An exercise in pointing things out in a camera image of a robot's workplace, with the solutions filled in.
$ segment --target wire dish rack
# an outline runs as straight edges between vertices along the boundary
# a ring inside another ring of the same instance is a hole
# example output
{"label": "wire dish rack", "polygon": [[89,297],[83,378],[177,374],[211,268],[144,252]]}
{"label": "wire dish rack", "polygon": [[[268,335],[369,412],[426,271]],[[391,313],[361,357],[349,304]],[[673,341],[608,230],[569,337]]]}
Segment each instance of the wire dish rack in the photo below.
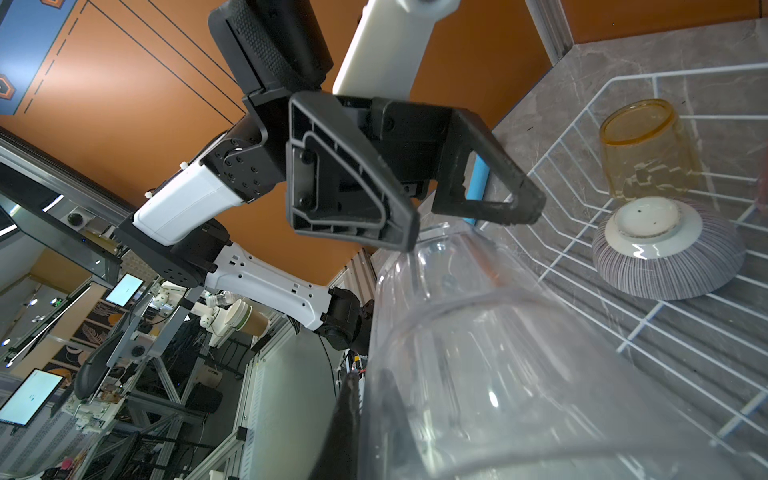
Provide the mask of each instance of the wire dish rack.
{"label": "wire dish rack", "polygon": [[[599,127],[647,98],[669,101],[698,148],[703,173],[687,196],[737,225],[748,249],[734,280],[692,300],[629,296],[592,265],[592,237],[620,206],[601,169]],[[615,77],[528,173],[548,195],[541,219],[481,227],[660,383],[713,447],[736,456],[747,478],[768,475],[768,220],[755,205],[766,162],[768,63]]]}

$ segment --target textured rubber grip pad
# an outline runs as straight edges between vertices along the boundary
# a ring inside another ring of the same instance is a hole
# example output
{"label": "textured rubber grip pad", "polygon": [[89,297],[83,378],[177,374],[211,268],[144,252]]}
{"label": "textured rubber grip pad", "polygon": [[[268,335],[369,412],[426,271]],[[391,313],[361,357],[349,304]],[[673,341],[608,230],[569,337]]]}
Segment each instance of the textured rubber grip pad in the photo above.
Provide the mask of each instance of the textured rubber grip pad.
{"label": "textured rubber grip pad", "polygon": [[316,90],[319,87],[291,67],[247,0],[230,0],[230,20],[236,33],[261,58],[282,86],[289,91]]}

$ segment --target monitor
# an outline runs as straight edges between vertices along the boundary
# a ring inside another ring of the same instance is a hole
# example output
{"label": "monitor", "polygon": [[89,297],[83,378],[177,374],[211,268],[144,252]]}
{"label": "monitor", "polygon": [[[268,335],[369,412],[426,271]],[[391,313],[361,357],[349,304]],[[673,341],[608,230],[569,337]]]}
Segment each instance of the monitor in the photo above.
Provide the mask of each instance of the monitor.
{"label": "monitor", "polygon": [[117,286],[107,295],[106,300],[115,305],[125,306],[128,300],[139,290],[144,281],[126,273]]}
{"label": "monitor", "polygon": [[62,376],[40,369],[32,370],[0,408],[0,422],[28,426],[63,381]]}

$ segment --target cable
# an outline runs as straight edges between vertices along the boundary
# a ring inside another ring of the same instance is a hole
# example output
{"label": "cable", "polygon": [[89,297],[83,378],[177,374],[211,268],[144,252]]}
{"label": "cable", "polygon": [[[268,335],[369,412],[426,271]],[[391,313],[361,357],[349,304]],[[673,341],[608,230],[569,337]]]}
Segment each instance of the cable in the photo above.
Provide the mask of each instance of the cable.
{"label": "cable", "polygon": [[[206,413],[205,414],[205,418],[203,418],[203,429],[200,430],[200,438],[197,439],[197,443],[200,443],[200,442],[203,441],[203,434],[205,433],[205,422],[208,420],[208,415],[209,414]],[[189,466],[190,466],[190,470],[193,470],[191,467],[192,467],[192,462],[194,462],[194,454],[197,453],[197,447],[196,446],[195,447],[190,447],[187,451],[185,451],[183,454],[181,454],[181,457],[179,457],[179,464],[181,464],[181,461],[184,460],[184,455],[186,455],[187,452],[192,452],[192,456],[190,458]]]}
{"label": "cable", "polygon": [[336,375],[333,374],[333,364],[331,363],[331,357],[328,355],[328,350],[326,350],[326,344],[323,342],[323,338],[321,336],[317,336],[317,338],[320,339],[320,345],[323,346],[323,351],[326,353],[326,358],[328,359],[328,367],[331,369],[331,382],[333,382],[333,398],[338,399],[339,397],[336,396]]}
{"label": "cable", "polygon": [[237,370],[238,372],[240,371],[240,363],[243,361],[243,359],[245,358],[245,354],[248,353],[249,350],[250,349],[243,350],[243,355],[241,355],[240,359],[237,360],[237,366],[235,367],[235,370]]}
{"label": "cable", "polygon": [[339,363],[339,368],[341,368],[342,365],[344,365],[344,362],[349,358],[349,356],[352,355],[352,349],[347,349],[346,354],[341,358],[341,362]]}
{"label": "cable", "polygon": [[148,322],[145,320],[144,323],[146,323],[147,325],[157,325],[158,323],[162,323],[167,319],[168,318],[164,316],[164,317],[161,317],[157,322]]}
{"label": "cable", "polygon": [[226,348],[226,349],[224,349],[223,353],[221,354],[221,360],[220,360],[220,362],[221,362],[223,365],[229,365],[229,362],[224,362],[224,359],[227,357],[227,354],[230,352],[230,347],[231,347],[232,345],[234,345],[234,343],[232,343],[232,342],[227,342],[227,348]]}

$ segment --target hexagon logo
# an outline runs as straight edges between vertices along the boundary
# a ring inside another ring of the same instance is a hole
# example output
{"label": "hexagon logo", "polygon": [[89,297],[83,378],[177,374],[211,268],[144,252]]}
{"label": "hexagon logo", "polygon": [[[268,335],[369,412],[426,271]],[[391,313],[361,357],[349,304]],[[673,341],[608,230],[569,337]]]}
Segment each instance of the hexagon logo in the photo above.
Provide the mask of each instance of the hexagon logo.
{"label": "hexagon logo", "polygon": [[13,88],[13,85],[11,85],[11,82],[8,81],[8,77],[6,77],[3,74],[0,74],[0,98],[4,100],[11,100],[11,97],[13,97],[13,94],[16,92],[16,89]]}

